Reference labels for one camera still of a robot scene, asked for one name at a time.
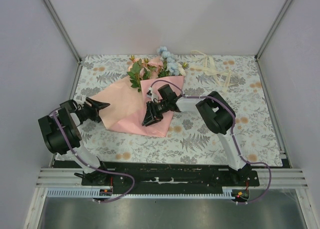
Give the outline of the cream ribbon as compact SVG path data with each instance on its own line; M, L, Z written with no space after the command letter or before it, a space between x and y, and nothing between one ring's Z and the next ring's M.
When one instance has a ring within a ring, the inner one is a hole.
M215 82L220 86L223 87L225 91L228 90L228 87L230 86L231 77L233 75L233 72L230 69L226 70L218 70L215 61L211 55L207 55L201 51L198 50L192 50L190 52L191 56L200 55L202 56L202 65L190 65L189 67L194 70L203 71L207 76L212 76ZM218 75L225 76L224 81L220 81L218 79Z

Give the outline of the green leafy rose stem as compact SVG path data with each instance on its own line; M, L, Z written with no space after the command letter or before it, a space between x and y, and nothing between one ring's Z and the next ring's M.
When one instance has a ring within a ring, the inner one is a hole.
M187 73L185 68L188 64L181 65L176 62L168 62L162 70L158 73L159 78L169 77L169 76L186 76Z

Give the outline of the blue fake hydrangea stem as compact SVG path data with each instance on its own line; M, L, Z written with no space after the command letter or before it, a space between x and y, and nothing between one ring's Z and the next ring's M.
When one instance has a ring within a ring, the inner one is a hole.
M175 55L168 51L166 46L160 46L157 53L162 61L162 66L158 71L158 77L182 76L179 64L176 62Z

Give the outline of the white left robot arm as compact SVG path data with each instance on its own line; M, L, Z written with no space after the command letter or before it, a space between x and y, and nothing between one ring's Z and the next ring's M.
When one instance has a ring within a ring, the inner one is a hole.
M105 164L85 147L78 126L91 120L102 121L99 112L111 104L86 97L85 101L69 99L49 115L38 119L40 131L47 149L52 154L69 155L82 168L75 176L92 184L106 185L110 173Z

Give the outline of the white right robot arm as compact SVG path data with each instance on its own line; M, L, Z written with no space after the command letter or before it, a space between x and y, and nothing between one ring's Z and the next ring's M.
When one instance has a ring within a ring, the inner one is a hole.
M156 98L152 88L147 96L151 101L146 103L146 113L142 121L145 127L159 123L164 119L164 113L169 111L198 113L207 128L219 138L226 153L229 180L235 186L242 185L251 172L251 166L242 157L242 151L234 134L236 114L221 97L213 91L206 96L187 96L176 94L169 84L158 89L161 99Z

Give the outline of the pink fake rose stem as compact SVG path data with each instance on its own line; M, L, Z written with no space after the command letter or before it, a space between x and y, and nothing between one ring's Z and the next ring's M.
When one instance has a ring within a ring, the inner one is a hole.
M157 56L152 58L147 64L147 70L149 71L149 79L156 79L158 78L158 74L161 73L164 69L164 64L162 59Z

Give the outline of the pink wrapping paper sheet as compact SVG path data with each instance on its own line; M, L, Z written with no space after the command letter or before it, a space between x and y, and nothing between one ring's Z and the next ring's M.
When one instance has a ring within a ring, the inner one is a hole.
M142 91L131 87L130 77L112 83L101 92L92 96L93 100L109 103L105 109L99 111L103 125L109 131L135 134L150 137L165 137L170 127L173 112L163 115L163 120L150 126L142 126L146 114L146 93L149 86L158 76L153 72L151 78L142 81Z

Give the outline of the orange fake rose stem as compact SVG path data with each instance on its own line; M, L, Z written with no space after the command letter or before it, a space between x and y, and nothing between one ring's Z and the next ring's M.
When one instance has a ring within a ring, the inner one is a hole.
M140 93L142 91L141 81L149 78L149 71L147 67L149 61L147 58L135 58L134 55L131 55L129 59L132 62L132 65L128 68L127 75L129 76L131 87L133 89L137 89Z

